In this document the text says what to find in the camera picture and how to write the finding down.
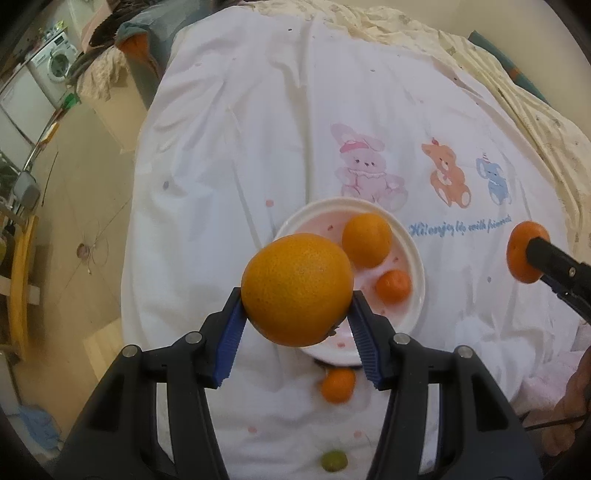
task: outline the cartoon bear print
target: cartoon bear print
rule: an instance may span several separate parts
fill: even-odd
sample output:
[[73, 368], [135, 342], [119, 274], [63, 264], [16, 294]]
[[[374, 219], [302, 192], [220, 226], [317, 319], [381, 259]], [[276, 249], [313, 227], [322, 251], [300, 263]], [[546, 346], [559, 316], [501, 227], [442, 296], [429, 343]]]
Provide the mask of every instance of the cartoon bear print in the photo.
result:
[[345, 162], [345, 167], [335, 171], [343, 184], [340, 194], [377, 203], [390, 212], [402, 208], [408, 192], [402, 177], [386, 172], [386, 161], [379, 153], [384, 150], [384, 143], [343, 124], [331, 125], [330, 132]]
[[466, 177], [460, 167], [456, 165], [456, 154], [447, 145], [440, 145], [435, 139], [431, 144], [422, 145], [423, 152], [435, 164], [436, 170], [431, 173], [431, 185], [438, 197], [448, 207], [457, 203], [461, 208], [467, 208], [472, 201], [472, 194], [466, 185]]
[[504, 178], [503, 170], [498, 163], [492, 163], [482, 154], [482, 158], [476, 159], [476, 170], [478, 175], [488, 180], [488, 193], [491, 199], [497, 205], [502, 205], [505, 201], [511, 204], [511, 194], [509, 186]]

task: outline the pink hat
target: pink hat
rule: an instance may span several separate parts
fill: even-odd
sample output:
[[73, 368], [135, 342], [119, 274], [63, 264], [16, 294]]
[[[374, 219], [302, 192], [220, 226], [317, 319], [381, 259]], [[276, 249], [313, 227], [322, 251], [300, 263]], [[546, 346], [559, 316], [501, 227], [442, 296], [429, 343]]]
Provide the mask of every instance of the pink hat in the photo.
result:
[[358, 148], [369, 148], [369, 145], [365, 142], [349, 140], [348, 142], [345, 142], [345, 144], [340, 148], [340, 152], [345, 153], [350, 150], [357, 150]]

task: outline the tiled floor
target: tiled floor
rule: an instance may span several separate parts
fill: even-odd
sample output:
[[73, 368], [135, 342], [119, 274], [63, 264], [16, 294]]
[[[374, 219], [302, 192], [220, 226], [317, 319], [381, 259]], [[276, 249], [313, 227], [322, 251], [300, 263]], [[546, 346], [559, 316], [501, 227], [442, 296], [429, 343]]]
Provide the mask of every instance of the tiled floor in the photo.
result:
[[[42, 188], [49, 178], [31, 279], [41, 305], [29, 306], [32, 358], [14, 372], [23, 403], [51, 413], [63, 437], [96, 385], [82, 340], [120, 316], [133, 172], [133, 153], [121, 154], [84, 104], [66, 114], [33, 168]], [[76, 248], [95, 239], [89, 273]]]

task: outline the human hand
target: human hand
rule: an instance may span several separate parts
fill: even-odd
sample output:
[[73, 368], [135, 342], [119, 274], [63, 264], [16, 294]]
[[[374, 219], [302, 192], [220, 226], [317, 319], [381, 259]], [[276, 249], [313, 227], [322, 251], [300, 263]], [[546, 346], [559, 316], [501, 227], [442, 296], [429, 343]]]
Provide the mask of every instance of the human hand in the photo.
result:
[[[566, 384], [566, 393], [554, 407], [550, 420], [585, 415], [589, 407], [585, 400], [585, 389], [588, 385], [591, 385], [591, 347], [584, 353], [577, 371]], [[556, 456], [568, 450], [574, 443], [575, 430], [582, 424], [582, 421], [578, 421], [544, 429], [542, 432], [544, 451], [550, 456]]]

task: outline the blue elephant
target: blue elephant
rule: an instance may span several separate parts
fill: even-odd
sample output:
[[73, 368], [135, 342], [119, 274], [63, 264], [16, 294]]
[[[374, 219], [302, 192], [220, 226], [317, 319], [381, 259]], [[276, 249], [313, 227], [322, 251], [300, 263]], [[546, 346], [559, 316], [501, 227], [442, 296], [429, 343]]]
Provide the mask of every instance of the blue elephant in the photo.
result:
[[488, 192], [491, 194], [491, 199], [497, 205], [505, 203], [511, 203], [511, 194], [509, 193], [509, 187], [507, 181], [502, 177], [503, 171], [498, 163], [491, 163], [484, 158], [476, 159], [476, 169], [478, 175], [483, 179], [488, 180]]

